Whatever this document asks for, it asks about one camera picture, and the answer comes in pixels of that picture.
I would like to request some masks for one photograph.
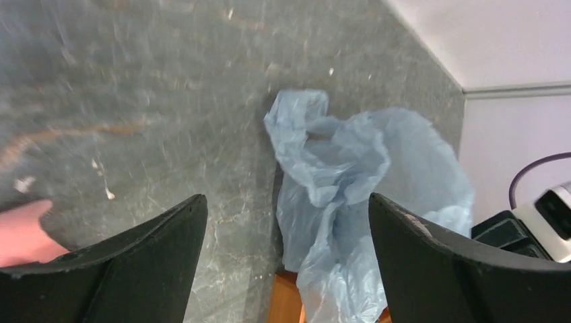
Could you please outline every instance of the electrical cable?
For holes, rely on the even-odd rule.
[[[512,183],[510,184],[510,189],[508,191],[508,199],[510,200],[510,208],[512,208],[512,210],[513,210],[517,207],[517,205],[516,205],[516,188],[517,188],[519,181],[521,180],[521,178],[525,174],[527,174],[529,171],[531,171],[533,168],[536,168],[537,166],[540,166],[540,165],[543,165],[543,164],[546,164],[549,162],[554,162],[555,160],[561,160],[561,159],[567,159],[567,158],[571,158],[571,151],[566,152],[566,153],[557,153],[555,155],[543,157],[543,158],[538,159],[538,160],[534,161],[533,163],[525,166],[522,170],[520,170],[519,173],[516,174],[516,176],[512,180]]]

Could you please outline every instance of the marble surface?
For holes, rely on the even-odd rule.
[[[187,322],[266,321],[279,89],[408,107],[458,147],[461,92],[379,0],[5,0],[0,22],[0,210],[52,199],[80,248],[205,194]]]

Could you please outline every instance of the plastic bag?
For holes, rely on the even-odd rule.
[[[468,236],[473,189],[420,115],[388,108],[338,120],[327,105],[323,91],[281,91],[264,118],[284,171],[276,212],[283,264],[298,273],[308,322],[375,322],[387,301],[370,193]]]

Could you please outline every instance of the human hand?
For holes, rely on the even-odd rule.
[[[0,267],[50,262],[69,252],[40,226],[52,206],[50,200],[41,200],[0,213]]]

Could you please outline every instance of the white wall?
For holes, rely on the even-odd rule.
[[[476,191],[475,223],[509,209],[508,188],[531,162],[571,151],[571,96],[468,100],[460,163]],[[520,181],[516,200],[571,181],[571,159],[539,166]]]
[[[385,0],[466,90],[571,83],[570,0]]]

